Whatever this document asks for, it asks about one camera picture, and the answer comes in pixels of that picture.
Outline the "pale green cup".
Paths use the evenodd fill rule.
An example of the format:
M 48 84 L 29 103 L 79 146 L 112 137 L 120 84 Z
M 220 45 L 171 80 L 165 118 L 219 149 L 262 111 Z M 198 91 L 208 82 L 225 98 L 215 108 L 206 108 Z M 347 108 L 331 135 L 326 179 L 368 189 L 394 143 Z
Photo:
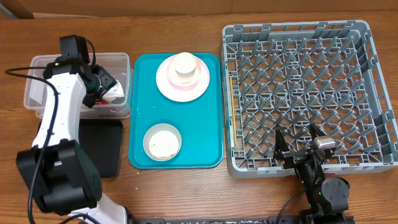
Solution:
M 194 80 L 197 69 L 196 57 L 188 52 L 177 54 L 172 60 L 172 65 L 179 83 L 188 83 Z

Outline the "grey bowl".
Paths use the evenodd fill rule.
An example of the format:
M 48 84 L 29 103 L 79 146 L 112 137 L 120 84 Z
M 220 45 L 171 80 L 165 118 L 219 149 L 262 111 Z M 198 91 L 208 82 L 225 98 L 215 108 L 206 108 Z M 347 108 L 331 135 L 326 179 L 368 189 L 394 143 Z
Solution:
M 181 148 L 181 146 L 182 146 L 182 137 L 181 137 L 181 134 L 180 134 L 180 132 L 178 131 L 178 129 L 177 128 L 175 128 L 174 126 L 172 126 L 171 124 L 167 124 L 167 123 L 160 123 L 160 124 L 156 124 L 156 125 L 154 125 L 153 127 L 151 127 L 151 128 L 149 128 L 148 130 L 147 130 L 147 132 L 145 133 L 145 135 L 144 135 L 144 139 L 143 139 L 143 148 L 144 148 L 144 152 L 151 158 L 151 159 L 153 159 L 153 160 L 155 160 L 155 161 L 159 161 L 159 160 L 156 160 L 153 156 L 152 156 L 152 154 L 149 152 L 149 140 L 150 140 L 150 138 L 155 134 L 155 133 L 157 133 L 157 132 L 159 132 L 159 131 L 170 131 L 170 132 L 172 132 L 172 133 L 174 133 L 174 135 L 176 135 L 176 137 L 178 138 L 178 141 L 179 141 L 179 143 L 180 143 L 180 148 Z

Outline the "white rice pile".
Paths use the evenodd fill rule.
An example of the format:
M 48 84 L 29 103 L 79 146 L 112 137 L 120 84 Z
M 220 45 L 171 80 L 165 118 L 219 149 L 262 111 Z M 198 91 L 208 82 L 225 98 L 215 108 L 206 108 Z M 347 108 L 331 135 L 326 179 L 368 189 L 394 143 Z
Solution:
M 159 161 L 173 158 L 180 149 L 180 143 L 174 133 L 159 131 L 149 140 L 149 152 Z

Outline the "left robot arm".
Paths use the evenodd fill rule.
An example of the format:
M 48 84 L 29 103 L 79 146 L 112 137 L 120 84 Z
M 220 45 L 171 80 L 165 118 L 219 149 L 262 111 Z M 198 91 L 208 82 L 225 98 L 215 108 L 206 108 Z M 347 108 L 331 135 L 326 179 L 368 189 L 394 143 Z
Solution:
M 43 213 L 67 216 L 66 222 L 81 218 L 85 223 L 135 223 L 126 207 L 103 192 L 100 173 L 78 140 L 81 106 L 93 107 L 117 84 L 88 52 L 92 45 L 82 36 L 61 37 L 61 55 L 44 66 L 37 79 L 46 84 L 44 115 L 32 147 L 16 158 L 29 188 L 31 223 L 34 203 Z

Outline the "red snack wrapper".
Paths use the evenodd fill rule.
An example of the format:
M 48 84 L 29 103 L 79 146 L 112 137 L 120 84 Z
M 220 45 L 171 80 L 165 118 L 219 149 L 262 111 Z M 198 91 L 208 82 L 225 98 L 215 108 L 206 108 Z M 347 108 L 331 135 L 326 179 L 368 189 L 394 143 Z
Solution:
M 97 101 L 95 103 L 95 105 L 109 105 L 110 102 L 106 101 L 106 100 L 102 100 L 102 101 Z

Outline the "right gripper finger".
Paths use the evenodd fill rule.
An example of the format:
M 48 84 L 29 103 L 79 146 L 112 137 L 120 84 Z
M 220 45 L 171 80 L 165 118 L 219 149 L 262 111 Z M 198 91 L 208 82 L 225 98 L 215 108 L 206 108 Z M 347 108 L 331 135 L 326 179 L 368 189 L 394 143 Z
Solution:
M 320 136 L 325 136 L 326 134 L 314 123 L 309 124 L 309 131 L 312 139 L 315 139 Z
M 275 145 L 273 158 L 278 161 L 284 161 L 290 154 L 290 149 L 279 128 L 275 130 Z

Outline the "white napkin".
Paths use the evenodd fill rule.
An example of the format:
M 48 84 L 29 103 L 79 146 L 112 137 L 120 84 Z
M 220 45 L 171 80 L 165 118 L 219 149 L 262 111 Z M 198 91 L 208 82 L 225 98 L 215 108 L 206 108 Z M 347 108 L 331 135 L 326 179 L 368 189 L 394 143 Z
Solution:
M 116 98 L 124 97 L 123 87 L 119 80 L 116 81 L 115 86 L 111 87 L 102 97 L 104 101 L 112 102 Z

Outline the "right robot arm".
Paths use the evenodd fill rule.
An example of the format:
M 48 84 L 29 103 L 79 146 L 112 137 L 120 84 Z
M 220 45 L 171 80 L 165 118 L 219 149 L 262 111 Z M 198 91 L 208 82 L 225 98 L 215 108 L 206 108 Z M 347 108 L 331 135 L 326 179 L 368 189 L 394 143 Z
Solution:
M 274 159 L 283 161 L 284 169 L 293 169 L 303 189 L 293 196 L 279 211 L 276 223 L 354 223 L 353 217 L 346 217 L 349 208 L 349 182 L 341 177 L 325 176 L 322 164 L 334 155 L 335 140 L 310 124 L 312 141 L 310 146 L 291 152 L 280 129 L 275 131 Z M 285 217 L 285 209 L 301 195 L 306 195 L 309 208 L 297 216 Z

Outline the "pink bowl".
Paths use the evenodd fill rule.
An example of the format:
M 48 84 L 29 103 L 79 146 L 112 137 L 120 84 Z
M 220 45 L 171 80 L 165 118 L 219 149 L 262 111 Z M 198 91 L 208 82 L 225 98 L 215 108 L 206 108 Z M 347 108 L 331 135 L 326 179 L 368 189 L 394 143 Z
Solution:
M 167 78 L 169 81 L 179 87 L 188 87 L 196 84 L 201 75 L 201 66 L 196 62 L 195 68 L 188 73 L 178 73 L 174 58 L 167 66 Z

